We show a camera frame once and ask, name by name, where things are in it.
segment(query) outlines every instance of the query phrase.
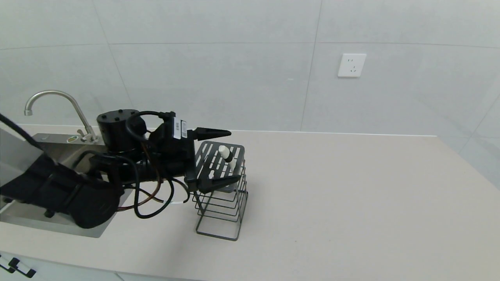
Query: white tile wall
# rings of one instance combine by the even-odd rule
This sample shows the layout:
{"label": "white tile wall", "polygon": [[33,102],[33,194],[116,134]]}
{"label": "white tile wall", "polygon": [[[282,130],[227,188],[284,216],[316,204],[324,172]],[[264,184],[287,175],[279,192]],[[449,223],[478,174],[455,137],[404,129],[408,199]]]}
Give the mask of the white tile wall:
{"label": "white tile wall", "polygon": [[447,144],[456,153],[460,153],[469,141],[468,137],[460,136],[440,136],[441,141]]}
{"label": "white tile wall", "polygon": [[321,0],[95,0],[110,44],[314,42]]}
{"label": "white tile wall", "polygon": [[[23,116],[52,88],[93,124],[132,107],[192,127],[438,135],[500,188],[499,26],[495,0],[0,0],[0,111],[80,124],[59,96]],[[342,53],[367,54],[360,78],[337,77]]]}
{"label": "white tile wall", "polygon": [[323,0],[318,42],[500,47],[496,0]]}
{"label": "white tile wall", "polygon": [[137,109],[175,111],[193,127],[299,131],[313,45],[120,44],[111,50]]}
{"label": "white tile wall", "polygon": [[0,49],[105,43],[92,0],[0,0]]}
{"label": "white tile wall", "polygon": [[474,137],[500,138],[500,97],[496,99],[484,120],[481,122]]}
{"label": "white tile wall", "polygon": [[473,137],[460,155],[500,189],[500,138]]}
{"label": "white tile wall", "polygon": [[[342,53],[368,54],[360,78],[337,77]],[[495,48],[317,43],[302,130],[469,137],[500,94],[498,61]]]}
{"label": "white tile wall", "polygon": [[43,90],[72,95],[95,125],[97,115],[132,106],[107,45],[6,49],[0,62],[0,112],[19,124],[82,124],[71,103],[55,95],[24,116],[28,98]]}

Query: stainless steel faucet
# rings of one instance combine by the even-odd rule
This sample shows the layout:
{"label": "stainless steel faucet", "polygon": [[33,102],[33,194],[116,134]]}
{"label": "stainless steel faucet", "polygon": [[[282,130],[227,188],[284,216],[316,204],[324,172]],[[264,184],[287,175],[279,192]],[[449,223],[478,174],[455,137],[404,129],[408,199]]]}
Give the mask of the stainless steel faucet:
{"label": "stainless steel faucet", "polygon": [[83,123],[83,126],[85,127],[85,131],[87,132],[87,134],[84,135],[81,130],[78,130],[78,133],[80,133],[82,136],[82,138],[81,138],[82,141],[85,142],[88,140],[90,142],[95,142],[98,140],[98,136],[96,135],[96,133],[94,133],[94,129],[92,129],[92,126],[89,124],[89,122],[87,122],[87,119],[85,118],[85,115],[82,112],[82,109],[78,105],[77,100],[66,92],[63,92],[60,90],[44,90],[41,92],[37,92],[32,97],[30,97],[28,99],[28,101],[26,102],[26,106],[24,107],[24,115],[25,116],[33,115],[33,111],[32,111],[33,103],[35,103],[35,101],[38,100],[39,98],[41,98],[43,96],[47,96],[47,95],[57,95],[57,96],[65,97],[66,99],[69,100],[69,102],[71,102],[71,104],[74,107],[74,110],[76,110],[78,117],[80,117],[80,120]]}

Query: metal wire rack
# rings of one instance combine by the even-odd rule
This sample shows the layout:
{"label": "metal wire rack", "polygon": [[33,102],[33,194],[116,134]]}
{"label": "metal wire rack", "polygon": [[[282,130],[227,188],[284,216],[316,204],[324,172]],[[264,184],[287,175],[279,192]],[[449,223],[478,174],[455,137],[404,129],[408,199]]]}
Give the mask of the metal wire rack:
{"label": "metal wire rack", "polygon": [[[228,147],[236,159],[234,171],[230,170],[219,153],[221,145]],[[196,160],[198,174],[202,169],[210,169],[210,175],[215,179],[241,176],[239,182],[217,191],[208,194],[193,193],[192,201],[196,203],[195,208],[200,216],[196,233],[230,241],[238,240],[248,199],[245,148],[242,145],[204,141],[196,153]]]}

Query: white wall socket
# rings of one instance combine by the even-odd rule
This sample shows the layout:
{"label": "white wall socket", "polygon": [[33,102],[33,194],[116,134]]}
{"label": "white wall socket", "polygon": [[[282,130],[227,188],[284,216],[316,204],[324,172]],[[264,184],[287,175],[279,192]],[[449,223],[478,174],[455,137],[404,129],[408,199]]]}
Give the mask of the white wall socket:
{"label": "white wall socket", "polygon": [[345,53],[338,69],[338,77],[360,77],[367,54]]}

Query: black cabinet handle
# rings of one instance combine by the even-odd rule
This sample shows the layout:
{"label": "black cabinet handle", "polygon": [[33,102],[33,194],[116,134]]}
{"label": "black cabinet handle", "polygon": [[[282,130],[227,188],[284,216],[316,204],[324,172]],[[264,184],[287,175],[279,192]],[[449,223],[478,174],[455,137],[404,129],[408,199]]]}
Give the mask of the black cabinet handle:
{"label": "black cabinet handle", "polygon": [[10,266],[9,266],[9,268],[6,268],[6,267],[4,267],[3,265],[0,264],[0,268],[3,268],[5,271],[7,271],[10,274],[13,274],[14,272],[16,272],[16,270],[14,268],[10,267]]}
{"label": "black cabinet handle", "polygon": [[35,270],[33,269],[29,269],[28,272],[22,272],[19,268],[18,268],[18,264],[19,264],[19,259],[13,257],[12,260],[8,263],[8,266],[13,268],[15,271],[19,272],[20,274],[26,276],[27,278],[32,278],[35,273],[37,273]]}

